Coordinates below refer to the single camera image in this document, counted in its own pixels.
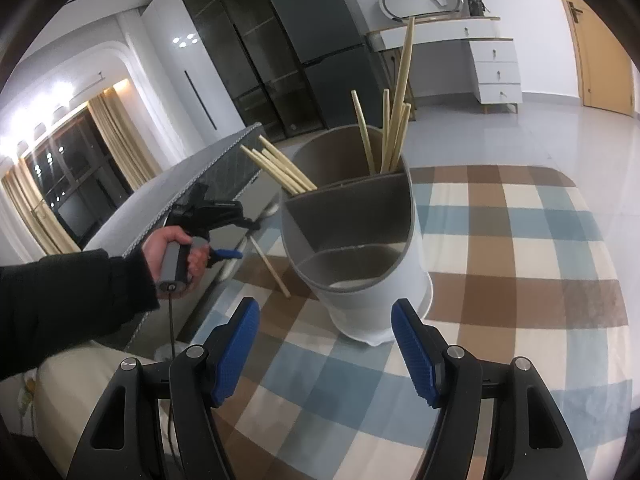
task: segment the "checkered carpet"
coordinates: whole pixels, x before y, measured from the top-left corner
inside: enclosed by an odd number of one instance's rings
[[[590,479],[610,479],[631,398],[626,311],[593,215],[567,177],[530,166],[412,170],[433,279],[428,320],[477,358],[535,364]],[[242,479],[411,479],[436,419],[415,393],[398,345],[341,335],[289,267],[279,217],[259,243],[286,300],[247,254],[193,342],[244,296],[260,330],[238,388],[214,413]],[[481,479],[492,402],[482,402],[470,479]]]

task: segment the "beige curtain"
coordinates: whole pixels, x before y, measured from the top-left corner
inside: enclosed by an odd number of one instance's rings
[[[159,173],[159,167],[113,88],[89,99],[89,111],[113,160],[135,191]]]
[[[79,253],[80,248],[44,202],[27,164],[21,158],[2,178],[2,185],[33,237],[47,254]]]

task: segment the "door frame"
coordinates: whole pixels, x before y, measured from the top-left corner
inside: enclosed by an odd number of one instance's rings
[[[582,104],[582,106],[585,106],[584,104],[584,81],[582,79],[582,56],[580,54],[580,44],[578,43],[578,33],[575,30],[575,22],[574,22],[574,16],[571,13],[571,10],[569,10],[569,4],[568,4],[569,0],[562,0],[562,8],[564,9],[564,14],[566,16],[566,20],[567,23],[569,24],[569,31],[571,32],[571,41],[574,45],[574,54],[575,54],[575,71],[578,77],[578,95],[580,96],[580,102]],[[634,74],[633,74],[633,60],[630,58],[629,56],[629,72],[631,74],[631,81],[632,81],[632,92],[631,92],[631,117],[635,117],[636,113],[636,81],[634,79]]]
[[[580,55],[580,46],[578,44],[578,33],[575,30],[574,17],[569,10],[568,0],[562,0],[562,8],[566,15],[566,21],[569,24],[569,31],[571,32],[571,42],[574,45],[575,54],[575,72],[578,75],[578,95],[580,96],[580,103],[584,106],[584,92],[582,90],[582,57]]]

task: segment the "gray refrigerator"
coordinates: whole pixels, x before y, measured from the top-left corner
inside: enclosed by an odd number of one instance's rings
[[[326,126],[356,122],[351,90],[368,124],[382,126],[381,61],[366,42],[356,0],[271,0]]]

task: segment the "black wardrobe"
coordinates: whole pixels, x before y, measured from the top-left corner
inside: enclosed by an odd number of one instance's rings
[[[246,124],[271,140],[324,127],[270,0],[183,0]]]

